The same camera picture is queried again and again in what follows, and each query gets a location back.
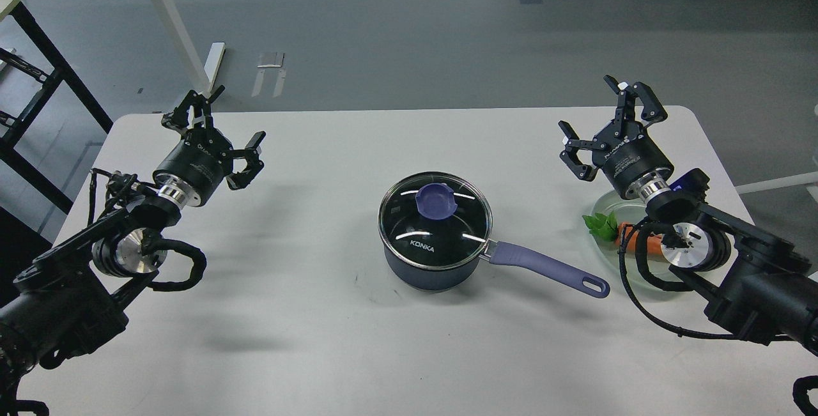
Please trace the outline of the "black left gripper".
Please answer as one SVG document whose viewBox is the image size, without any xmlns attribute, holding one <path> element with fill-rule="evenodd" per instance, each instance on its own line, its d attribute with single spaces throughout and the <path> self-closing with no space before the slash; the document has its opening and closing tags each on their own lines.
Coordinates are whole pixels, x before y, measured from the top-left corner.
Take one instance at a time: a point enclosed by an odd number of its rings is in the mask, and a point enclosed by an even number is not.
<svg viewBox="0 0 818 416">
<path fill-rule="evenodd" d="M 190 90 L 179 105 L 165 113 L 161 125 L 180 134 L 181 140 L 153 172 L 155 183 L 164 183 L 175 177 L 192 188 L 190 206 L 204 206 L 226 177 L 231 190 L 244 189 L 264 168 L 260 146 L 266 137 L 259 131 L 243 149 L 233 149 L 214 126 L 212 104 L 218 99 L 224 85 L 219 85 L 207 97 Z M 244 160 L 245 168 L 233 172 L 233 161 Z"/>
</svg>

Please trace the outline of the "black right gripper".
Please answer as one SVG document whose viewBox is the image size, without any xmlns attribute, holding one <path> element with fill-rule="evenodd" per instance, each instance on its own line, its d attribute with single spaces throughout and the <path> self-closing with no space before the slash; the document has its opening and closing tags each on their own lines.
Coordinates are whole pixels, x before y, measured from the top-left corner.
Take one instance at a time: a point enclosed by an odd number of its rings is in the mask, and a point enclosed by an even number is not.
<svg viewBox="0 0 818 416">
<path fill-rule="evenodd" d="M 584 140 L 569 122 L 560 121 L 558 126 L 565 136 L 560 159 L 585 182 L 595 180 L 601 169 L 619 197 L 636 199 L 637 192 L 632 183 L 651 173 L 668 180 L 674 171 L 667 156 L 645 134 L 649 126 L 666 121 L 668 113 L 649 85 L 620 82 L 611 75 L 605 75 L 603 79 L 617 93 L 617 107 L 610 125 L 613 137 L 623 140 L 618 143 L 608 141 L 606 126 L 593 139 Z M 591 152 L 590 164 L 580 160 L 579 151 Z"/>
</svg>

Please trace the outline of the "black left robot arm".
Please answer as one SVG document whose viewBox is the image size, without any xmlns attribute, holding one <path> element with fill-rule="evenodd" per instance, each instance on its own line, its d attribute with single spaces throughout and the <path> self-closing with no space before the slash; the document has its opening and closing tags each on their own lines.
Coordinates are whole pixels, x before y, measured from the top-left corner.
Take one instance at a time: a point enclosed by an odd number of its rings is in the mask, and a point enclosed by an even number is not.
<svg viewBox="0 0 818 416">
<path fill-rule="evenodd" d="M 201 282 L 204 252 L 164 238 L 186 207 L 202 207 L 220 183 L 246 188 L 262 171 L 259 131 L 242 149 L 214 125 L 212 96 L 190 90 L 163 115 L 180 135 L 151 182 L 108 172 L 102 214 L 89 200 L 88 226 L 50 248 L 13 279 L 18 296 L 2 308 L 2 414 L 49 414 L 41 401 L 18 399 L 21 378 L 34 367 L 55 369 L 89 355 L 128 325 L 125 309 L 145 289 L 179 293 Z"/>
</svg>

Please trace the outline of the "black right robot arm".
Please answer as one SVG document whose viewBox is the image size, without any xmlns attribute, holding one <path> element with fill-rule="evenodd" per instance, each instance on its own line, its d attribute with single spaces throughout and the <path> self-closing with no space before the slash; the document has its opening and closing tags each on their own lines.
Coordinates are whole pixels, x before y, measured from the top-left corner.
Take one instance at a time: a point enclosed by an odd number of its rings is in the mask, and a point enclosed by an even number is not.
<svg viewBox="0 0 818 416">
<path fill-rule="evenodd" d="M 666 109 L 649 85 L 604 79 L 617 95 L 613 118 L 591 140 L 561 121 L 560 157 L 579 180 L 590 182 L 601 171 L 619 197 L 645 206 L 645 218 L 619 233 L 617 250 L 620 279 L 634 306 L 678 337 L 764 346 L 794 341 L 816 354 L 817 287 L 806 275 L 808 259 L 792 242 L 708 204 L 709 178 L 701 169 L 671 182 L 674 167 L 648 132 L 666 121 Z M 628 280 L 630 242 L 645 282 L 666 293 L 698 293 L 707 302 L 705 316 L 724 334 L 681 328 L 649 313 Z"/>
</svg>

